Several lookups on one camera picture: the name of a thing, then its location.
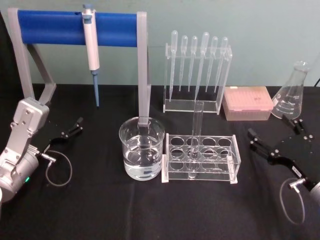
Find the erlenmeyer flask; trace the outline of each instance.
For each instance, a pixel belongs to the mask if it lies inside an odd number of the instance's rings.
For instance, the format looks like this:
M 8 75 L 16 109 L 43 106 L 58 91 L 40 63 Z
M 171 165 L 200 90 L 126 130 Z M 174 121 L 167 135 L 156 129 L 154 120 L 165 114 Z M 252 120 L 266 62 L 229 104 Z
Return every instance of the erlenmeyer flask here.
M 274 108 L 271 113 L 275 117 L 282 119 L 285 115 L 288 119 L 295 119 L 300 116 L 304 82 L 309 71 L 310 67 L 305 61 L 297 61 L 294 64 L 289 80 L 272 98 Z

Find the robotic arm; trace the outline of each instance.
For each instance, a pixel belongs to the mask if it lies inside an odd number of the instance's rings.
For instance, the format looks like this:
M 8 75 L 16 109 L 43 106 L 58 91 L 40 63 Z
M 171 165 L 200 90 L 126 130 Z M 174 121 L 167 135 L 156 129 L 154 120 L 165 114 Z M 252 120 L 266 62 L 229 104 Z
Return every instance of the robotic arm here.
M 271 165 L 281 164 L 289 168 L 298 178 L 289 184 L 289 188 L 299 193 L 297 188 L 304 185 L 311 197 L 320 204 L 320 146 L 314 141 L 314 136 L 307 131 L 302 119 L 282 120 L 295 132 L 295 136 L 283 139 L 271 147 L 264 143 L 253 129 L 248 130 L 251 138 L 250 148 L 267 159 Z
M 61 131 L 58 137 L 52 137 L 52 134 L 45 131 L 45 127 L 43 133 L 48 137 L 49 142 L 43 143 L 44 141 L 41 139 L 42 145 L 40 143 L 36 144 L 39 145 L 38 149 L 30 143 L 32 138 L 45 125 L 48 114 L 48 106 L 31 97 L 25 98 L 18 103 L 13 122 L 10 124 L 12 130 L 9 140 L 0 155 L 0 190 L 2 191 L 2 202 L 7 202 L 15 196 L 38 167 L 38 157 L 49 160 L 48 167 L 56 162 L 55 158 L 45 154 L 50 145 L 56 142 L 64 142 L 83 129 L 81 126 L 82 118 L 79 118 L 70 130 Z

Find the gray robotic arm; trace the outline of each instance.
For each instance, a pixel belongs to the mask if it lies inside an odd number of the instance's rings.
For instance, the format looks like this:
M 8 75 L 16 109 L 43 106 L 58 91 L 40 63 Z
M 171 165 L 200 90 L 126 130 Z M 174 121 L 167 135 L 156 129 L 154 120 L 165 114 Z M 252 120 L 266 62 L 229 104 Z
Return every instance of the gray robotic arm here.
M 12 199 L 38 167 L 37 156 L 40 152 L 30 142 L 44 126 L 48 114 L 48 106 L 31 97 L 18 103 L 13 122 L 10 124 L 12 130 L 9 140 L 0 155 L 2 202 Z M 50 161 L 55 161 L 54 158 L 43 155 Z

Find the black tabletop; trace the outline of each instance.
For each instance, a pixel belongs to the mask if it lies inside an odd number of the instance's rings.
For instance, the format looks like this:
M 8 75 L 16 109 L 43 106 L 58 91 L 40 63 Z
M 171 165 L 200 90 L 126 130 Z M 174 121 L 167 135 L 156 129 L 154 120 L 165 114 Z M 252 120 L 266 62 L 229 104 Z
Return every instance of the black tabletop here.
M 273 96 L 277 87 L 269 87 Z M 0 97 L 0 148 L 10 134 L 19 95 Z M 302 188 L 305 222 L 292 225 L 279 201 L 281 183 L 293 174 L 271 166 L 249 149 L 248 128 L 268 144 L 293 135 L 279 119 L 226 121 L 204 113 L 202 134 L 235 134 L 241 156 L 238 184 L 220 181 L 161 183 L 161 176 L 139 182 L 125 172 L 118 131 L 137 115 L 136 86 L 100 86 L 100 108 L 94 106 L 92 86 L 59 85 L 50 106 L 49 120 L 70 127 L 83 117 L 83 133 L 64 148 L 73 166 L 66 187 L 45 179 L 48 162 L 39 167 L 15 198 L 2 205 L 1 240 L 316 240 L 320 238 L 320 208 Z M 305 87 L 301 118 L 309 132 L 320 138 L 320 88 Z M 192 113 L 162 111 L 163 87 L 151 92 L 150 116 L 170 134 L 190 135 Z M 301 217 L 298 197 L 284 191 L 288 214 Z

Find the glass test tube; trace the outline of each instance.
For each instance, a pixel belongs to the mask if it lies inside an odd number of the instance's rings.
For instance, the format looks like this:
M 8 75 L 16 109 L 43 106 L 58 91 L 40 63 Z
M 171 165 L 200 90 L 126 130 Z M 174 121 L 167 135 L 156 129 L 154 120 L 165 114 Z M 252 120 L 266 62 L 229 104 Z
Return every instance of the glass test tube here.
M 199 168 L 199 163 L 197 163 L 199 146 L 200 146 L 200 136 L 202 127 L 202 118 L 204 114 L 203 101 L 195 101 L 194 103 L 194 113 L 193 113 L 193 123 L 192 123 L 192 137 L 191 137 L 191 147 L 190 147 L 190 158 L 189 158 L 189 173 L 190 179 L 194 179 L 197 175 L 196 171 Z

